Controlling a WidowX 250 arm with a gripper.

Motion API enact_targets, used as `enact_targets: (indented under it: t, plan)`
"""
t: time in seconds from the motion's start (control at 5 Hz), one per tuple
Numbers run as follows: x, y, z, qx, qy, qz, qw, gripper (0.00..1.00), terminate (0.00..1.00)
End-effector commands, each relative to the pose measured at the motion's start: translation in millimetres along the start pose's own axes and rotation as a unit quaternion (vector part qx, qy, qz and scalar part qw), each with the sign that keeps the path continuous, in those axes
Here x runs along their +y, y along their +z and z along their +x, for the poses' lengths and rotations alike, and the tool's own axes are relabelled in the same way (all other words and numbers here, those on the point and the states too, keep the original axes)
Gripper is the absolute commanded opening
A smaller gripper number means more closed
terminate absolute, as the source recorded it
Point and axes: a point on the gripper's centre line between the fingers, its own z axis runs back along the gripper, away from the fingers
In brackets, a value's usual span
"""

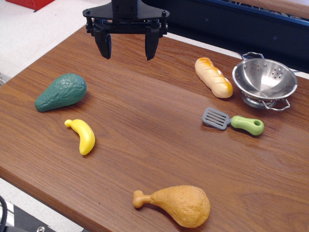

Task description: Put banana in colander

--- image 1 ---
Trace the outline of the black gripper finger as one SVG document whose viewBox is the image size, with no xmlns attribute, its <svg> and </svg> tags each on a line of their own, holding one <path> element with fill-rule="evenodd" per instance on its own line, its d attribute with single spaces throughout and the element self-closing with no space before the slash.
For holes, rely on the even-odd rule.
<svg viewBox="0 0 309 232">
<path fill-rule="evenodd" d="M 112 53 L 110 32 L 105 29 L 94 28 L 94 37 L 101 55 L 106 59 L 110 59 Z"/>
<path fill-rule="evenodd" d="M 156 49 L 159 42 L 159 31 L 154 30 L 145 35 L 145 54 L 147 60 L 155 57 Z"/>
</svg>

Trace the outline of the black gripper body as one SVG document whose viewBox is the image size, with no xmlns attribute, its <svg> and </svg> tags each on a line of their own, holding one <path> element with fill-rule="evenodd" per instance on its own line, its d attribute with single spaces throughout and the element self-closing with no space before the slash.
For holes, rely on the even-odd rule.
<svg viewBox="0 0 309 232">
<path fill-rule="evenodd" d="M 83 10 L 86 31 L 105 34 L 167 34 L 169 11 L 141 0 L 112 0 L 108 4 Z"/>
</svg>

